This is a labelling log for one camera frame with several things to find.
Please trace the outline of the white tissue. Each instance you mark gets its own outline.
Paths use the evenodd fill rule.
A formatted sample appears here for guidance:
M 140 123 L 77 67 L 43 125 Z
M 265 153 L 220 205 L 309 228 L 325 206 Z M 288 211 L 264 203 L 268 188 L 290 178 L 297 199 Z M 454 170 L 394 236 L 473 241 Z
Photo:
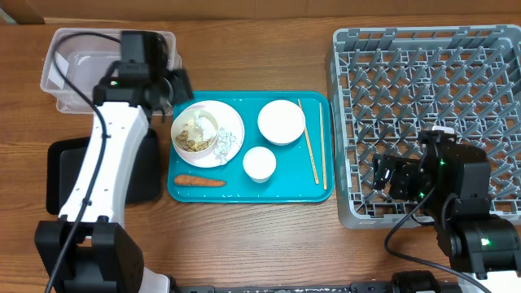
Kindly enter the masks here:
M 217 134 L 217 146 L 214 149 L 214 154 L 222 163 L 225 163 L 228 161 L 227 155 L 235 144 L 236 137 L 231 130 L 225 127 L 220 127 Z

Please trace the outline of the white cup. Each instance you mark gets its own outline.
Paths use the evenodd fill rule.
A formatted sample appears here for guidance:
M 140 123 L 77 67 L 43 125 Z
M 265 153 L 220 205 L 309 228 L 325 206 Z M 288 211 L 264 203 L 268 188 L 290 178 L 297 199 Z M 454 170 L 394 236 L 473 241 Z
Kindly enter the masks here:
M 251 148 L 243 157 L 245 173 L 256 183 L 264 183 L 274 174 L 277 160 L 274 153 L 263 146 Z

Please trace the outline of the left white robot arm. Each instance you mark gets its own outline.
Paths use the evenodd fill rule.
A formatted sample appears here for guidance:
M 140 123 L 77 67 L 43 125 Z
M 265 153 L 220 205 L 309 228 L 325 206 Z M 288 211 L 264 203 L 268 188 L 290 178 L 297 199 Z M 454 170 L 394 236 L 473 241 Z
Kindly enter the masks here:
M 93 127 L 80 172 L 56 221 L 40 221 L 35 244 L 46 291 L 173 292 L 174 280 L 144 265 L 124 228 L 125 201 L 151 115 L 193 99 L 184 69 L 108 72 L 93 89 Z

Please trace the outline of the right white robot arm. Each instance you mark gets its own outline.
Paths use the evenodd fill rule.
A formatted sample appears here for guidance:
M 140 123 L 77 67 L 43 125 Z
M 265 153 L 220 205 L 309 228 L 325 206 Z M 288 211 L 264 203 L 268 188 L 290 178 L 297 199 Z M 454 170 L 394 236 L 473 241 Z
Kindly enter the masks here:
M 393 228 L 397 232 L 417 210 L 434 221 L 437 241 L 449 265 L 436 264 L 388 247 L 388 253 L 458 277 L 460 292 L 520 289 L 520 237 L 512 223 L 490 212 L 491 165 L 483 149 L 458 144 L 454 136 L 422 139 L 422 158 L 373 158 L 376 190 L 416 202 Z

